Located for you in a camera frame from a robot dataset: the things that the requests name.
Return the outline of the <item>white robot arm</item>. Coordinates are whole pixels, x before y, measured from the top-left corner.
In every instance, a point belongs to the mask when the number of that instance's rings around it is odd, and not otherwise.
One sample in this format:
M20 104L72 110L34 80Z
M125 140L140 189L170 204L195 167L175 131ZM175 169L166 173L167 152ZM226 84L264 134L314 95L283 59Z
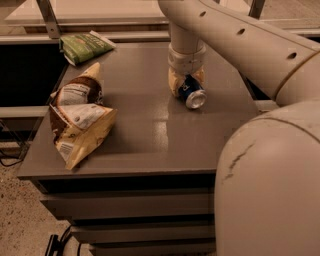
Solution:
M173 71L195 73L211 47L258 89L260 115L230 137L217 165L217 256L320 256L318 43L215 0L158 5Z

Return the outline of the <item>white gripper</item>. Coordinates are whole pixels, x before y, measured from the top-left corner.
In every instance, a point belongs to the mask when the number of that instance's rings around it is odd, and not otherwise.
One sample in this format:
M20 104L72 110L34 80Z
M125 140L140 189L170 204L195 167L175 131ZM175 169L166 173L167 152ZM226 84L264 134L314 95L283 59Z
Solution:
M201 85L205 81L204 56L206 47L203 46L195 53L179 53L172 45L169 45L168 50L168 83L174 97L179 97L179 88L184 83L187 74L192 74Z

